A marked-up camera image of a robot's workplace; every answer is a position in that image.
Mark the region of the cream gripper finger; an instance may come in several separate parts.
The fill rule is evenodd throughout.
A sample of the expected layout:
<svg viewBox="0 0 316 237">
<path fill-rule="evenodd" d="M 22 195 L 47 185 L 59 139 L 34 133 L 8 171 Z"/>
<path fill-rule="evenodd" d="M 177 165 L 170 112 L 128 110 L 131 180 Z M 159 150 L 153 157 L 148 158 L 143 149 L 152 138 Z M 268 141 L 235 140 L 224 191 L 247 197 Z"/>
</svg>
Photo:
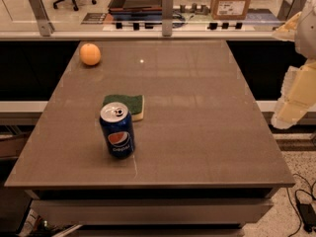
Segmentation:
<svg viewBox="0 0 316 237">
<path fill-rule="evenodd" d="M 294 41 L 295 31 L 301 13 L 298 12 L 287 20 L 283 25 L 273 32 L 273 37 L 277 40 Z"/>
<path fill-rule="evenodd" d="M 300 68 L 290 66 L 280 92 L 271 123 L 275 128 L 288 129 L 316 104 L 316 61 L 308 59 Z"/>
</svg>

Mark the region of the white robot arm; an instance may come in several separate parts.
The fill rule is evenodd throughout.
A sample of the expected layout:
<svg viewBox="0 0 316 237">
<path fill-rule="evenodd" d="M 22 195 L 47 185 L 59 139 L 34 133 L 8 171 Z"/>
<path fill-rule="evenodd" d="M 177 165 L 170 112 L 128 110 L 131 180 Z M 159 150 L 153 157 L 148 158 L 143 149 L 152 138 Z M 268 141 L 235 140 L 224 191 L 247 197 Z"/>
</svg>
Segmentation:
<svg viewBox="0 0 316 237">
<path fill-rule="evenodd" d="M 271 123 L 278 129 L 297 124 L 316 104 L 316 0 L 273 32 L 277 40 L 294 42 L 295 51 L 306 58 L 299 68 L 289 66 Z"/>
</svg>

